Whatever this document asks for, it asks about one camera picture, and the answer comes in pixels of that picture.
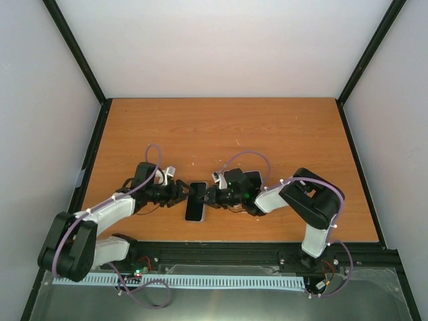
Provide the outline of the blue phone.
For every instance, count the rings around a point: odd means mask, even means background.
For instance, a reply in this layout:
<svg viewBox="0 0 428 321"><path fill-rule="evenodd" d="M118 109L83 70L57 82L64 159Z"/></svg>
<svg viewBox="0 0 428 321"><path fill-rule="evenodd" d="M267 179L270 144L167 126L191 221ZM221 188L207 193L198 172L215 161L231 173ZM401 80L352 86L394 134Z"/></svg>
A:
<svg viewBox="0 0 428 321"><path fill-rule="evenodd" d="M243 173L254 189L259 189L262 185L262 177L259 171L247 171Z"/></svg>

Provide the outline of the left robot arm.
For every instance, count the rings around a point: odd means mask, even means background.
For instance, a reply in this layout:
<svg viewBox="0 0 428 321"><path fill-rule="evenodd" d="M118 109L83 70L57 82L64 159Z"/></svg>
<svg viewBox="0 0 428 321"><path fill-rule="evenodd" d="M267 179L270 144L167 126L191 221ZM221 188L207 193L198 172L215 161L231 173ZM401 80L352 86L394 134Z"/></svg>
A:
<svg viewBox="0 0 428 321"><path fill-rule="evenodd" d="M174 167L160 169L156 164L141 162L134 176L107 200L83 211L57 214L38 255L38 266L73 282L108 262L116 261L128 270L134 268L139 252L131 247L132 238L112 235L99 240L98 236L149 203L172 207L195 193L182 180L174 180L174 174Z"/></svg>

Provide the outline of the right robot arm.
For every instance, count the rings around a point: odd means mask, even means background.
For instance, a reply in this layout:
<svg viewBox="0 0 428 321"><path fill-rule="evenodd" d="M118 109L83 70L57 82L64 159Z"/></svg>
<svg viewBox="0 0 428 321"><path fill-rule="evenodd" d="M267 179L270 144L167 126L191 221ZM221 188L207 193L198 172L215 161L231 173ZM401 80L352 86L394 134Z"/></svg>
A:
<svg viewBox="0 0 428 321"><path fill-rule="evenodd" d="M292 177L265 187L258 171L232 169L213 173L214 185L195 191L196 200L212 208L241 207L252 216L264 216L289 207L306 223L302 251L319 258L344 209L344 193L335 185L299 168Z"/></svg>

